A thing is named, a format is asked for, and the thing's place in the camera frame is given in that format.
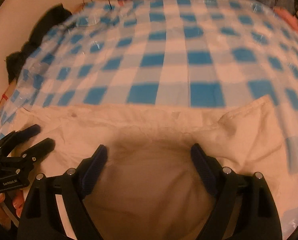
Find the person's left hand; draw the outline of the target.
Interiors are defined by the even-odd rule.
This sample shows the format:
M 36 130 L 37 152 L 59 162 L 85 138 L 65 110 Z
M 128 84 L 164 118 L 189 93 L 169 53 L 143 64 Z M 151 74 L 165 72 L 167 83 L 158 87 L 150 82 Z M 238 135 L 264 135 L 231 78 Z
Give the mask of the person's left hand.
M 0 204 L 5 200 L 5 194 L 0 193 Z M 24 196 L 22 190 L 16 190 L 14 198 L 12 199 L 12 205 L 16 210 L 17 216 L 20 218 L 23 210 L 24 205 Z M 7 213 L 3 210 L 0 205 L 0 225 L 6 229 L 10 230 L 11 228 L 11 219 L 7 215 Z

